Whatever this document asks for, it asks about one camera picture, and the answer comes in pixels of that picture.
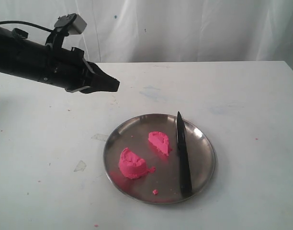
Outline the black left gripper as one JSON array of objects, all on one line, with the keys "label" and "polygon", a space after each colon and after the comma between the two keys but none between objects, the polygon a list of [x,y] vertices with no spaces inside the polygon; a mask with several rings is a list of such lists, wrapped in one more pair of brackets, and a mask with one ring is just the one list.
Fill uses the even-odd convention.
[{"label": "black left gripper", "polygon": [[50,46],[45,50],[45,84],[63,88],[70,93],[118,91],[120,82],[106,74],[95,63],[87,63],[83,50],[76,47],[70,50],[53,49]]}]

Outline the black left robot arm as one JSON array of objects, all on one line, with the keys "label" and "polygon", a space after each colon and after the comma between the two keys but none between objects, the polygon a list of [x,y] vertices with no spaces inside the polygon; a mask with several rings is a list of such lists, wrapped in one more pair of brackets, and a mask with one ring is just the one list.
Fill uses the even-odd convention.
[{"label": "black left robot arm", "polygon": [[10,31],[0,27],[0,72],[70,93],[117,92],[120,82],[87,61],[83,50],[62,47],[71,27],[55,27],[45,45],[28,40],[28,33],[21,29]]}]

